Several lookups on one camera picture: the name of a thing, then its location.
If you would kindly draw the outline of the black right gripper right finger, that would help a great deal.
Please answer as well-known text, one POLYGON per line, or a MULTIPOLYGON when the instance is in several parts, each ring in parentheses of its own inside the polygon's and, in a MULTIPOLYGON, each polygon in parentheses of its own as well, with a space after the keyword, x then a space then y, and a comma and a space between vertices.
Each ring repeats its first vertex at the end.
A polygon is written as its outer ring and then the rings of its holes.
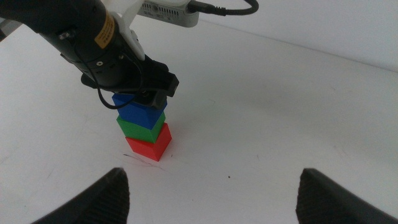
POLYGON ((314 168, 302 171, 295 212, 299 223, 397 224, 397 218, 367 203, 314 168))

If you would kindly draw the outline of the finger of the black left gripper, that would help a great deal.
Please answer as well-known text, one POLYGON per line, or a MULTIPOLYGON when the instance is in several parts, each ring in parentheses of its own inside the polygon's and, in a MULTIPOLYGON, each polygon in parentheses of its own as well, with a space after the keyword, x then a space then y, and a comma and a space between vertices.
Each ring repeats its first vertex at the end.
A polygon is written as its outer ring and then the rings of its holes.
POLYGON ((136 103, 157 110, 165 105, 166 100, 167 95, 161 91, 142 91, 136 95, 136 103))

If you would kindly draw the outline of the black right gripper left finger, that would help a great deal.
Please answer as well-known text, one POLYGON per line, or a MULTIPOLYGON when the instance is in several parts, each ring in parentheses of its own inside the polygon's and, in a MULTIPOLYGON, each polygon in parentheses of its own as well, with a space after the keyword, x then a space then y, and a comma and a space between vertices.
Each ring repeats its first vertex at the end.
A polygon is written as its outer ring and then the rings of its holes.
POLYGON ((125 224, 129 215, 129 184, 124 169, 116 167, 76 197, 36 220, 36 223, 125 224))

